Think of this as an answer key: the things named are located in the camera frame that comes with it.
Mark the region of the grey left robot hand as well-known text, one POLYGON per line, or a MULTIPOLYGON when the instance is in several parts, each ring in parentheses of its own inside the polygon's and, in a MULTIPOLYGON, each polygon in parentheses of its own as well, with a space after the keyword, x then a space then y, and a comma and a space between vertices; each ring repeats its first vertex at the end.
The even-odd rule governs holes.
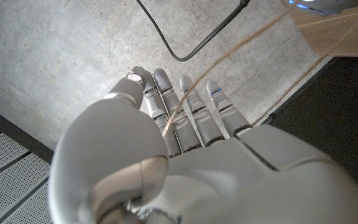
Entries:
POLYGON ((358 185, 314 146, 252 127, 220 86, 220 129, 187 76, 190 111, 164 70, 134 67, 62 134, 48 200, 54 223, 358 223, 358 185))

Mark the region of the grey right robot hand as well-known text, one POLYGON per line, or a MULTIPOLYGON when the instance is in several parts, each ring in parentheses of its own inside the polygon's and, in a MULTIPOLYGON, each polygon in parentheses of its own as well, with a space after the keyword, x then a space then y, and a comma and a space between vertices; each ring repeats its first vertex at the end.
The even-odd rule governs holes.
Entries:
POLYGON ((358 0, 283 0, 284 4, 296 4, 296 9, 308 14, 327 16, 358 7, 358 0))

